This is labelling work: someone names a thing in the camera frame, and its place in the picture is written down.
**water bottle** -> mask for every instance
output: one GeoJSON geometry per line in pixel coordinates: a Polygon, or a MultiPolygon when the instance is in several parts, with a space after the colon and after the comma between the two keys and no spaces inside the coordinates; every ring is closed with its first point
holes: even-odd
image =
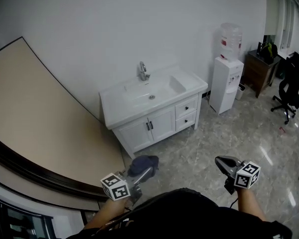
{"type": "Polygon", "coordinates": [[[241,40],[243,36],[242,28],[236,24],[221,24],[221,51],[220,57],[228,61],[238,59],[241,40]]]}

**sink basin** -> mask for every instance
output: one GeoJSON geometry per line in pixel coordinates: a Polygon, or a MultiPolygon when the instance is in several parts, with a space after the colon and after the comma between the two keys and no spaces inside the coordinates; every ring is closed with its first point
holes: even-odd
{"type": "Polygon", "coordinates": [[[135,77],[100,92],[105,125],[113,129],[207,88],[178,66],[154,71],[144,82],[135,77]]]}
{"type": "Polygon", "coordinates": [[[140,84],[125,85],[124,99],[133,107],[149,106],[177,96],[186,88],[171,75],[152,77],[140,84]]]}

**forearm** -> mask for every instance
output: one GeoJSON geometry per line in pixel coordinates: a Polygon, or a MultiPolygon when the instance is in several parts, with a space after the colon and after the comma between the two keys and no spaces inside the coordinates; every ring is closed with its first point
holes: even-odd
{"type": "Polygon", "coordinates": [[[113,201],[108,199],[103,208],[94,216],[84,229],[100,228],[105,225],[111,219],[124,213],[125,204],[129,198],[113,201]]]}
{"type": "Polygon", "coordinates": [[[266,217],[260,208],[254,193],[249,189],[237,189],[238,193],[238,210],[244,213],[257,216],[262,221],[266,221],[266,217]]]}

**cabinet door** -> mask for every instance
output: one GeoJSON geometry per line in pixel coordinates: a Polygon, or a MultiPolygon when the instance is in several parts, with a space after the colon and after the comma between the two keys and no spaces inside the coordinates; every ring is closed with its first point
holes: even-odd
{"type": "Polygon", "coordinates": [[[153,136],[147,118],[137,119],[121,127],[118,131],[133,152],[153,143],[153,136]]]}
{"type": "Polygon", "coordinates": [[[175,134],[175,106],[159,110],[148,119],[155,142],[175,134]]]}

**person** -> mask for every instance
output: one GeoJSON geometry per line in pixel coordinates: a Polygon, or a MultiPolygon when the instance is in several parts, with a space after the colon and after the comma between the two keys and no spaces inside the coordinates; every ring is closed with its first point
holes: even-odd
{"type": "Polygon", "coordinates": [[[267,222],[254,193],[237,188],[238,211],[218,207],[200,193],[184,188],[153,197],[124,213],[128,198],[107,200],[84,229],[68,239],[159,237],[290,239],[292,232],[267,222]]]}

